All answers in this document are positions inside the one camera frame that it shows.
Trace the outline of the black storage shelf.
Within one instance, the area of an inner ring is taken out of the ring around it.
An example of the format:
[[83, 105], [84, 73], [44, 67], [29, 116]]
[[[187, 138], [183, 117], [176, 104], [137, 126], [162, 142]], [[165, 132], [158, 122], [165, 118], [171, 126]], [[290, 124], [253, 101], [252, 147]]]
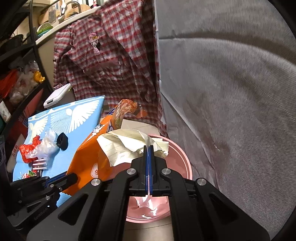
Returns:
[[37, 48], [33, 3], [1, 1], [1, 103], [10, 114], [1, 117], [5, 138], [41, 90], [53, 92]]

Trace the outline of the kitchen faucet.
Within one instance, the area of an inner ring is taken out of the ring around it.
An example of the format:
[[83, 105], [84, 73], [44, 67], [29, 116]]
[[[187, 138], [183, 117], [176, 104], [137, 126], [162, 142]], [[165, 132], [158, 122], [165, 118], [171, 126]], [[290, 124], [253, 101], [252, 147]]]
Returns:
[[69, 18], [75, 14], [82, 13], [81, 5], [77, 1], [62, 3], [61, 9], [61, 13], [65, 16], [65, 18]]

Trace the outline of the white lidded bin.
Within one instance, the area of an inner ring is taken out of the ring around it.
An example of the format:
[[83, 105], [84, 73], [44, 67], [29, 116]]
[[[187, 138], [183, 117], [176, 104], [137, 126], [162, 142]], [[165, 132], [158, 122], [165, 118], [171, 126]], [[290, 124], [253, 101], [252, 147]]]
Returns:
[[66, 85], [63, 85], [62, 87], [55, 89], [43, 103], [44, 108], [48, 109], [49, 107], [52, 107], [58, 102], [60, 102], [65, 97], [65, 95], [71, 90], [71, 88], [71, 84], [68, 83]]

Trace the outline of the green snack wrapper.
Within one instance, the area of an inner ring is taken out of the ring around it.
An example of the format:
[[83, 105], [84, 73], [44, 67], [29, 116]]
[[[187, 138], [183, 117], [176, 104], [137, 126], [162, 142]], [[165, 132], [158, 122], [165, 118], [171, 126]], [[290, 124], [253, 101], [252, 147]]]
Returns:
[[37, 176], [37, 173], [31, 170], [28, 170], [27, 173], [24, 173], [21, 175], [22, 179], [30, 178], [30, 177], [35, 177]]

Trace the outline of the pink plastic trash bin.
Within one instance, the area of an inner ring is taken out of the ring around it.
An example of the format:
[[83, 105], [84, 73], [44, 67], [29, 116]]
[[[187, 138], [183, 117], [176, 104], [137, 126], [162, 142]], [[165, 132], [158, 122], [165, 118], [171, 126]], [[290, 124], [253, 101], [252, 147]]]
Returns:
[[[168, 138], [150, 135], [157, 143], [160, 140], [168, 142], [168, 155], [165, 157], [166, 167], [182, 175], [183, 178], [192, 179], [193, 172], [190, 161], [185, 152], [172, 140]], [[145, 197], [130, 197], [126, 220], [132, 223], [151, 223], [170, 216], [169, 198], [165, 196], [155, 197], [158, 190], [165, 190], [169, 193], [169, 182], [161, 177], [153, 178], [152, 193]]]

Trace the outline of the blue tablecloth with white wings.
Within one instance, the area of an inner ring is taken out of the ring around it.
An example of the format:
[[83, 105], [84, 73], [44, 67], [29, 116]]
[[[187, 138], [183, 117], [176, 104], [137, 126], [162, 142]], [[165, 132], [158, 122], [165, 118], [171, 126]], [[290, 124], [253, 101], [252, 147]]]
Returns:
[[45, 137], [50, 130], [57, 136], [64, 133], [68, 137], [67, 149], [59, 150], [48, 160], [43, 176], [52, 178], [68, 170], [77, 148], [98, 125], [104, 104], [105, 96], [97, 96], [60, 105], [29, 118], [25, 144], [31, 144], [36, 135]]

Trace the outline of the orange snack bag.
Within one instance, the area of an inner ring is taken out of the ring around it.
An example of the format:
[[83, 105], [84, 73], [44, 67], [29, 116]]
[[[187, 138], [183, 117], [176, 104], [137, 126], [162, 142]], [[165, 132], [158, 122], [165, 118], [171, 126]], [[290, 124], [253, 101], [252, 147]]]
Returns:
[[147, 111], [138, 103], [129, 99], [121, 100], [118, 105], [99, 122], [76, 150], [67, 174], [76, 174], [78, 180], [75, 184], [65, 189], [63, 193], [73, 196], [92, 179], [99, 178], [102, 181], [109, 179], [112, 168], [106, 154], [97, 142], [97, 138], [107, 132], [121, 128], [123, 118], [128, 113], [136, 118], [147, 116]]

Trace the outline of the yellow bag on shelf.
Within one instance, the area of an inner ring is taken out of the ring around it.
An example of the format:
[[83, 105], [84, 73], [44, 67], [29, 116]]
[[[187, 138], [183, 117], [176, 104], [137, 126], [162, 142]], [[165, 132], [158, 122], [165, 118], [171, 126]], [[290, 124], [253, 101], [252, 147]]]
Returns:
[[42, 83], [45, 80], [45, 77], [42, 76], [40, 71], [35, 71], [33, 75], [33, 79], [37, 83]]

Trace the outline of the red plastic bag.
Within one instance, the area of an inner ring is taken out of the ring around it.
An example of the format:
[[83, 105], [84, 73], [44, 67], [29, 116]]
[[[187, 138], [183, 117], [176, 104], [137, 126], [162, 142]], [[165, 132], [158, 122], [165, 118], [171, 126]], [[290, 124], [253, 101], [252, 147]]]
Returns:
[[28, 154], [30, 151], [34, 150], [36, 148], [36, 146], [39, 144], [41, 144], [40, 136], [37, 135], [36, 137], [33, 138], [32, 144], [20, 145], [20, 153], [21, 153], [22, 160], [24, 163], [29, 164], [29, 163], [38, 159], [37, 157], [27, 158], [26, 154]]

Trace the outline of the lined yellow paper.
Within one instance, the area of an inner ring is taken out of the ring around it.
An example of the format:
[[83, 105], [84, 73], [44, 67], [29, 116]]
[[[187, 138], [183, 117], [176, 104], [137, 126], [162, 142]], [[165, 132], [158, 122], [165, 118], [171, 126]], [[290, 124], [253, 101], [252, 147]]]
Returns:
[[131, 163], [144, 153], [144, 147], [153, 146], [158, 157], [169, 153], [169, 142], [163, 138], [150, 137], [138, 130], [118, 129], [100, 135], [97, 142], [109, 160], [111, 167]]

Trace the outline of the clear plastic bag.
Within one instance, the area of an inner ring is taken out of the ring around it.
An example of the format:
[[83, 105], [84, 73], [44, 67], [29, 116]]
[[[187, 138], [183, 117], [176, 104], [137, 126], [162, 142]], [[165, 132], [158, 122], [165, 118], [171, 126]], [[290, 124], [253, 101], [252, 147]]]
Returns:
[[41, 143], [38, 144], [32, 151], [29, 151], [25, 154], [27, 159], [38, 158], [51, 158], [59, 152], [59, 148], [56, 145], [57, 134], [52, 130], [48, 129], [45, 132], [45, 137], [41, 140]]

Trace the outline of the red plaid shirt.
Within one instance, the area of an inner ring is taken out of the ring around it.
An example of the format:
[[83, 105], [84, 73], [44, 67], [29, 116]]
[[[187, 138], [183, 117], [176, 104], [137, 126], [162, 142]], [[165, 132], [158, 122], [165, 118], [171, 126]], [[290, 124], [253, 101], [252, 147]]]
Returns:
[[153, 1], [107, 1], [56, 33], [53, 85], [71, 84], [76, 100], [103, 95], [111, 108], [133, 100], [167, 136], [156, 54]]

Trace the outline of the black elastic band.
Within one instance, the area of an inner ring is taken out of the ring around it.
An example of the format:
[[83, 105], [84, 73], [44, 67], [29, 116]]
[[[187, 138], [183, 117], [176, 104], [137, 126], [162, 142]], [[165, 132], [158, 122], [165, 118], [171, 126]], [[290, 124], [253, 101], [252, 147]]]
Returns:
[[68, 147], [68, 137], [65, 133], [60, 133], [60, 135], [57, 137], [56, 145], [61, 150], [65, 151]]

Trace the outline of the bagged food on shelf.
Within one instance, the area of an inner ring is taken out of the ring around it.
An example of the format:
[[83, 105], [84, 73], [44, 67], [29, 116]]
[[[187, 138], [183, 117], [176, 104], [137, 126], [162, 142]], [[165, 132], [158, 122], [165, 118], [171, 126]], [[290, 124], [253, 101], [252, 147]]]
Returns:
[[35, 60], [30, 61], [23, 69], [18, 70], [18, 79], [9, 94], [9, 102], [12, 105], [17, 105], [23, 101], [38, 85], [33, 79], [35, 71], [39, 71]]

